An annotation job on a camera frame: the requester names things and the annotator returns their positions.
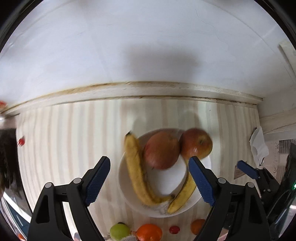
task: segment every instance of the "green apple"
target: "green apple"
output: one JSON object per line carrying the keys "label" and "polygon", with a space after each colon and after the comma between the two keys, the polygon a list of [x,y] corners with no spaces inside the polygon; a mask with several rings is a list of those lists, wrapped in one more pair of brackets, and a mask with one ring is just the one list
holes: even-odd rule
{"label": "green apple", "polygon": [[123,238],[129,236],[131,234],[131,230],[124,223],[118,223],[113,225],[110,228],[110,236],[115,241],[120,241]]}

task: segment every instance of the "apple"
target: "apple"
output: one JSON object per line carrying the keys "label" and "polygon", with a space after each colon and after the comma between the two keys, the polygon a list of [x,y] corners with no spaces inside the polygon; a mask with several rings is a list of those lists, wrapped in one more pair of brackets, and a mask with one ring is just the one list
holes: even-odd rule
{"label": "apple", "polygon": [[168,132],[160,131],[150,137],[144,147],[144,159],[152,168],[165,170],[172,167],[180,155],[178,139]]}
{"label": "apple", "polygon": [[113,225],[110,228],[110,236],[115,241],[120,241],[123,238],[129,236],[131,234],[131,230],[124,223],[118,223]]}
{"label": "apple", "polygon": [[208,156],[213,148],[213,142],[207,132],[202,129],[192,128],[184,131],[179,140],[181,155],[188,162],[192,156],[203,159]]}

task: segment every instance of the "red object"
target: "red object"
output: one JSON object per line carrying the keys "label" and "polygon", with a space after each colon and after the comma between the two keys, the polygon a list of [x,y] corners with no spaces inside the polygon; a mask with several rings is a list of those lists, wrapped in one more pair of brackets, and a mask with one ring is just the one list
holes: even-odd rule
{"label": "red object", "polygon": [[171,226],[170,227],[171,234],[177,234],[178,232],[180,232],[180,228],[178,226]]}
{"label": "red object", "polygon": [[22,137],[21,139],[19,139],[19,141],[17,142],[18,146],[23,146],[25,144],[25,138]]}
{"label": "red object", "polygon": [[7,105],[6,102],[0,100],[0,107],[1,108],[4,108],[6,105]]}
{"label": "red object", "polygon": [[162,236],[161,228],[154,224],[144,224],[137,230],[139,241],[160,241]]}

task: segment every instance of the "red candy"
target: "red candy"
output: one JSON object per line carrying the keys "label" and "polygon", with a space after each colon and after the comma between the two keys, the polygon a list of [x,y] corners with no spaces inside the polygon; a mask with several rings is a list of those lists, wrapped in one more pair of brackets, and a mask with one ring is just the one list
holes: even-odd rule
{"label": "red candy", "polygon": [[22,137],[21,139],[19,139],[19,141],[17,142],[18,146],[23,146],[25,144],[25,139],[24,137]]}
{"label": "red candy", "polygon": [[180,228],[178,226],[171,226],[170,227],[171,234],[177,234],[178,232],[180,232]]}

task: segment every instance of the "screw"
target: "screw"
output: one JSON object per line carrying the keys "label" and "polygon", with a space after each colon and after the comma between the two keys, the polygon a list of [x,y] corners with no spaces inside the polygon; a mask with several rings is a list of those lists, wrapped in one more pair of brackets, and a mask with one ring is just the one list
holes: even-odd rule
{"label": "screw", "polygon": [[221,178],[218,179],[218,182],[221,183],[221,184],[224,184],[224,183],[226,183],[226,180],[221,177]]}
{"label": "screw", "polygon": [[255,186],[254,183],[251,183],[251,182],[248,183],[249,188],[253,188],[254,186]]}
{"label": "screw", "polygon": [[45,188],[50,188],[52,186],[52,183],[46,183],[44,186]]}
{"label": "screw", "polygon": [[75,184],[78,184],[78,183],[80,183],[81,182],[81,178],[75,178],[74,180],[73,180],[73,182],[75,183]]}

